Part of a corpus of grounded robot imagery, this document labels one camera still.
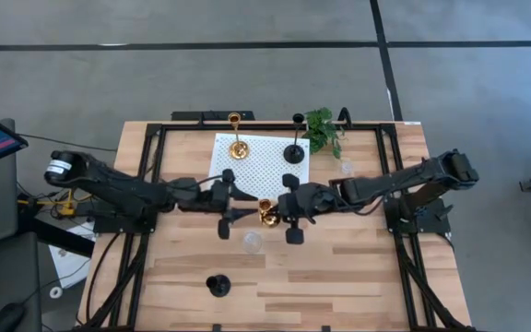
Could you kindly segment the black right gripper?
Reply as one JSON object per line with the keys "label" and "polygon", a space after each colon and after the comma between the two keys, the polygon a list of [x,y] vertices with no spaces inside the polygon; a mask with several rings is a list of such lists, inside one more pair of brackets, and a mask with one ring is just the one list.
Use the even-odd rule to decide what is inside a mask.
{"label": "black right gripper", "polygon": [[277,202],[280,206],[288,206],[288,215],[279,213],[280,220],[289,225],[285,232],[286,243],[303,244],[300,218],[312,219],[318,215],[338,212],[336,193],[322,184],[300,185],[300,179],[291,173],[282,175],[282,184],[286,192],[277,198]]}

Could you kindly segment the short black candlestick holder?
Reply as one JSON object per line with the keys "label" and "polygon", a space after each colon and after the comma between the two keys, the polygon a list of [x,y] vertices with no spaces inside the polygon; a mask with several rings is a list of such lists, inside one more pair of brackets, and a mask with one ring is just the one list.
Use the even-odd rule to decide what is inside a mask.
{"label": "short black candlestick holder", "polygon": [[217,298],[225,297],[230,292],[230,279],[222,274],[210,276],[206,279],[206,286],[210,293]]}

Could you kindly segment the green artificial plant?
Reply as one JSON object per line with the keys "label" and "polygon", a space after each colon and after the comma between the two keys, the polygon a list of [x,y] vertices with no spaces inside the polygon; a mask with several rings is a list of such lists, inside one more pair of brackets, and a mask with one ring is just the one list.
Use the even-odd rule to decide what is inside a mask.
{"label": "green artificial plant", "polygon": [[302,137],[309,139],[311,155],[330,147],[333,156],[340,160],[342,154],[340,141],[345,138],[345,131],[343,128],[336,129],[332,115],[332,111],[326,107],[307,112],[305,119],[308,128]]}

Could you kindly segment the white paper sheet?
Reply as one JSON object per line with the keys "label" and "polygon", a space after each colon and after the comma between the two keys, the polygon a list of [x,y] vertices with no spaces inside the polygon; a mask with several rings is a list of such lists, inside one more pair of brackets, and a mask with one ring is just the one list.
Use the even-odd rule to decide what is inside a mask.
{"label": "white paper sheet", "polygon": [[[95,234],[93,232],[93,223],[84,223],[76,225],[68,229],[69,232],[74,233],[82,238],[95,242]],[[57,277],[60,279],[60,286],[62,289],[68,289],[85,279],[89,272],[90,258],[74,254],[57,246],[48,246],[52,255],[53,264]]]}

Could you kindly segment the yellow clamp tool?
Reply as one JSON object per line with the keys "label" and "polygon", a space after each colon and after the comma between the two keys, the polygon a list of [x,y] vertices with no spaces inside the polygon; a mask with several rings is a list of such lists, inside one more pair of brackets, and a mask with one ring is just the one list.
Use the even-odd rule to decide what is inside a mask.
{"label": "yellow clamp tool", "polygon": [[17,203],[20,208],[34,208],[37,212],[49,212],[55,218],[72,218],[77,215],[78,205],[91,201],[92,198],[92,194],[64,189],[35,196],[21,192]]}

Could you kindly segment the black computer mouse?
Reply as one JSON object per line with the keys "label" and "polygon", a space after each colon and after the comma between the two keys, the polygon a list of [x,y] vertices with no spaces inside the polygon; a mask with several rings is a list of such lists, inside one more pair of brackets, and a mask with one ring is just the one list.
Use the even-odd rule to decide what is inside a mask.
{"label": "black computer mouse", "polygon": [[0,310],[0,332],[15,332],[26,313],[23,302],[10,302]]}

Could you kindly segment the tall black candlestick holder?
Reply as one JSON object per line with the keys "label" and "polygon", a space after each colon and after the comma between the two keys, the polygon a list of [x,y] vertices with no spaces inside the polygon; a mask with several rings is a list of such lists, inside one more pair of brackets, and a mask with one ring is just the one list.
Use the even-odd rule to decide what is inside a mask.
{"label": "tall black candlestick holder", "polygon": [[298,145],[298,132],[304,121],[304,115],[302,113],[295,113],[292,116],[292,121],[295,128],[294,141],[284,149],[283,157],[290,164],[298,164],[304,159],[304,150]]}

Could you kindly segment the white dotted mat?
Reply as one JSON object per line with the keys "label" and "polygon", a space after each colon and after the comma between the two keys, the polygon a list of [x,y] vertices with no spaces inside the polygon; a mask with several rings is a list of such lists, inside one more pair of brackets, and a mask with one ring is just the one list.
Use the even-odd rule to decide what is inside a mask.
{"label": "white dotted mat", "polygon": [[283,155],[285,148],[294,144],[292,137],[240,135],[240,140],[249,147],[249,155],[242,160],[235,160],[230,155],[230,145],[235,140],[234,134],[215,134],[209,177],[231,169],[235,185],[257,198],[277,198],[287,193],[288,189],[282,184],[282,176],[286,173],[298,177],[301,184],[309,182],[308,139],[299,138],[297,141],[305,152],[305,157],[297,164],[287,162]]}

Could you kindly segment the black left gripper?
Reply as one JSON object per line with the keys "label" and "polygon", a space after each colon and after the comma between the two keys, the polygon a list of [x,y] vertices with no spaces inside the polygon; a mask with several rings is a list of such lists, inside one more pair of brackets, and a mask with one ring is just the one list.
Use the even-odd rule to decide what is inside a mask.
{"label": "black left gripper", "polygon": [[218,237],[230,238],[230,226],[238,219],[257,212],[255,208],[229,207],[230,197],[237,201],[256,201],[257,198],[243,192],[235,184],[233,170],[224,170],[221,180],[215,180],[209,189],[203,190],[193,178],[186,178],[185,184],[173,185],[172,196],[177,208],[184,212],[223,213],[218,221]]}

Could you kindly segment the black stand beam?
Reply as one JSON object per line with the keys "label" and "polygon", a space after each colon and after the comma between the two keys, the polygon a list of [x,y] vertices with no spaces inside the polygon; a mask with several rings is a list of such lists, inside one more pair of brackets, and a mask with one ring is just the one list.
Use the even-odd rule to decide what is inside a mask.
{"label": "black stand beam", "polygon": [[18,219],[18,233],[25,232],[33,232],[40,242],[76,255],[91,257],[93,254],[93,241],[33,217]]}

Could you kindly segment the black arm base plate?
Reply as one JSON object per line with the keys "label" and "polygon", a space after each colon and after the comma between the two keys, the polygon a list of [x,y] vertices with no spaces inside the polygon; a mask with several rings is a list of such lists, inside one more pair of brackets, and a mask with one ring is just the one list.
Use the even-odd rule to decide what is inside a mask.
{"label": "black arm base plate", "polygon": [[440,233],[451,231],[448,214],[454,207],[446,206],[441,198],[424,206],[413,207],[407,196],[389,197],[383,204],[387,229],[401,234]]}
{"label": "black arm base plate", "polygon": [[95,219],[96,233],[132,233],[153,232],[156,229],[158,212],[150,210],[141,217],[127,214],[107,202],[95,201],[89,215]]}

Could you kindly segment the short gold candlestick holder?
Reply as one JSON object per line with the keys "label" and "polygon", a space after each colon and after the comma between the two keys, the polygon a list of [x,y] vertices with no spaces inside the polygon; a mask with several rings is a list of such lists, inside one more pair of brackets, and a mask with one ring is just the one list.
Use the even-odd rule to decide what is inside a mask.
{"label": "short gold candlestick holder", "polygon": [[258,201],[258,213],[260,222],[265,227],[274,228],[280,222],[276,204],[270,199],[260,199]]}

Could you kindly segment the tall gold candlestick holder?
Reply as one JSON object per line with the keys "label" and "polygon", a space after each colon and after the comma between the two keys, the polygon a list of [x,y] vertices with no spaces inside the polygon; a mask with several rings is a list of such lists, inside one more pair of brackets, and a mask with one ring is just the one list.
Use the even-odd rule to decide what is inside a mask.
{"label": "tall gold candlestick holder", "polygon": [[230,156],[235,160],[245,159],[249,154],[249,147],[239,138],[239,125],[241,123],[242,116],[239,113],[230,113],[228,115],[228,121],[233,128],[235,140],[231,143],[229,152]]}

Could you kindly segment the black hook clamp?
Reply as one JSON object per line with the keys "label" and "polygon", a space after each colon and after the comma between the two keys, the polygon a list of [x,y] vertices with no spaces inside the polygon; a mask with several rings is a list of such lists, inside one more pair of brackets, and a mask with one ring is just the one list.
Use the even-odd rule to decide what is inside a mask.
{"label": "black hook clamp", "polygon": [[337,125],[339,125],[342,129],[348,130],[352,128],[353,123],[351,119],[351,114],[347,107],[343,107],[340,110],[336,121],[337,121]]}

